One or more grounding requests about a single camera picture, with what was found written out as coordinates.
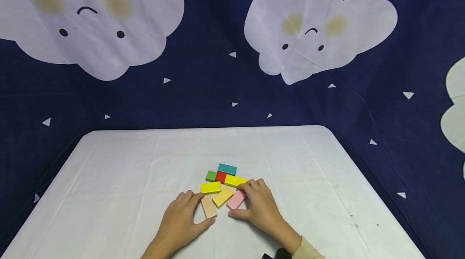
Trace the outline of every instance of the hand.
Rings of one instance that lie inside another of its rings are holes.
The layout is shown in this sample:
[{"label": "hand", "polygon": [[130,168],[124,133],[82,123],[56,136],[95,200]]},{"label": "hand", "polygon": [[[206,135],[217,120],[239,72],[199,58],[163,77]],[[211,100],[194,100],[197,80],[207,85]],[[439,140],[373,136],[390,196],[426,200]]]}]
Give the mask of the hand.
[{"label": "hand", "polygon": [[250,221],[257,228],[275,238],[290,254],[294,254],[300,247],[302,237],[283,219],[264,180],[251,179],[239,185],[237,189],[247,193],[250,208],[231,210],[228,215]]},{"label": "hand", "polygon": [[157,235],[142,259],[169,258],[175,251],[190,243],[215,222],[213,217],[197,225],[193,221],[194,209],[204,196],[205,194],[194,194],[192,191],[188,191],[186,194],[181,192],[169,204]]}]

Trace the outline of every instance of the wooden block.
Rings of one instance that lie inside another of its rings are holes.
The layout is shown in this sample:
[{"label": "wooden block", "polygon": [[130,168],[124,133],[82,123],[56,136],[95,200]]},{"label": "wooden block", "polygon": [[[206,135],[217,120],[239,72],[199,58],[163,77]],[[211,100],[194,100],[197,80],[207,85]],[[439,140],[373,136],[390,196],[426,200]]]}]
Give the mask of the wooden block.
[{"label": "wooden block", "polygon": [[237,167],[220,163],[220,165],[218,166],[218,171],[232,175],[232,176],[236,176]]},{"label": "wooden block", "polygon": [[231,190],[231,188],[226,187],[213,198],[213,202],[216,204],[218,208],[220,208],[233,195],[234,193]]},{"label": "wooden block", "polygon": [[221,191],[221,182],[209,182],[201,184],[201,192],[203,194],[217,194]]},{"label": "wooden block", "polygon": [[216,208],[213,204],[212,197],[210,196],[210,194],[206,194],[205,197],[201,199],[201,203],[206,219],[216,217]]},{"label": "wooden block", "polygon": [[241,203],[245,200],[246,197],[247,194],[245,194],[245,192],[238,190],[234,193],[232,198],[230,198],[226,206],[230,210],[235,210],[241,205]]},{"label": "wooden block", "polygon": [[205,177],[206,181],[215,182],[215,178],[216,178],[216,172],[208,171],[206,173],[206,177]]},{"label": "wooden block", "polygon": [[227,174],[226,179],[224,179],[224,185],[231,186],[237,188],[239,184],[248,182],[247,179],[243,179],[241,177],[235,177],[232,175]]},{"label": "wooden block", "polygon": [[226,179],[226,173],[218,171],[216,173],[215,181],[219,181],[221,183],[224,183],[224,180]]}]

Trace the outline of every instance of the light yellow block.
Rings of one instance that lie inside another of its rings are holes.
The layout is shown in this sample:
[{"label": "light yellow block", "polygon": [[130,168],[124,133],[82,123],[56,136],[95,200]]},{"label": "light yellow block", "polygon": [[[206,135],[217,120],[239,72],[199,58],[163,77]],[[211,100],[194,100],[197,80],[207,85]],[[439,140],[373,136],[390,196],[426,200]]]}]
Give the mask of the light yellow block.
[{"label": "light yellow block", "polygon": [[213,198],[213,202],[218,208],[220,208],[226,201],[228,201],[234,195],[231,188],[224,188],[219,194]]},{"label": "light yellow block", "polygon": [[210,194],[205,195],[205,197],[202,198],[201,203],[206,219],[210,219],[211,217],[217,216],[216,208],[213,205],[212,197],[210,196]]},{"label": "light yellow block", "polygon": [[226,179],[224,179],[224,185],[231,186],[234,188],[237,188],[239,184],[246,183],[246,182],[248,182],[247,179],[243,179],[237,176],[232,176],[229,174],[226,174]]},{"label": "light yellow block", "polygon": [[221,182],[215,181],[201,184],[201,192],[203,194],[217,194],[221,191]]}]

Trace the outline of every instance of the beige sleeve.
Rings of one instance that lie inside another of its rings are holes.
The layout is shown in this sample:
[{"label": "beige sleeve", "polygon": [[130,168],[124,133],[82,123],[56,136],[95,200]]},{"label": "beige sleeve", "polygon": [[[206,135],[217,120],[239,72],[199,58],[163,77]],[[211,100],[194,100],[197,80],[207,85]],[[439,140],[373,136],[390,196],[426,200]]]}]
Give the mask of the beige sleeve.
[{"label": "beige sleeve", "polygon": [[308,243],[307,239],[302,236],[302,242],[299,249],[292,256],[293,259],[325,259],[317,249]]}]

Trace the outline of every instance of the backdrop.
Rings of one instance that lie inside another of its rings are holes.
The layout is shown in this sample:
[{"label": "backdrop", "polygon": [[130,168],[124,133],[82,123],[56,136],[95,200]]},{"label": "backdrop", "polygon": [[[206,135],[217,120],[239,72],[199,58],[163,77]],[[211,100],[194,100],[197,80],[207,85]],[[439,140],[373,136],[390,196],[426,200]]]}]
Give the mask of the backdrop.
[{"label": "backdrop", "polygon": [[462,258],[464,15],[465,0],[0,0],[1,252],[92,130],[320,124],[426,258]]}]

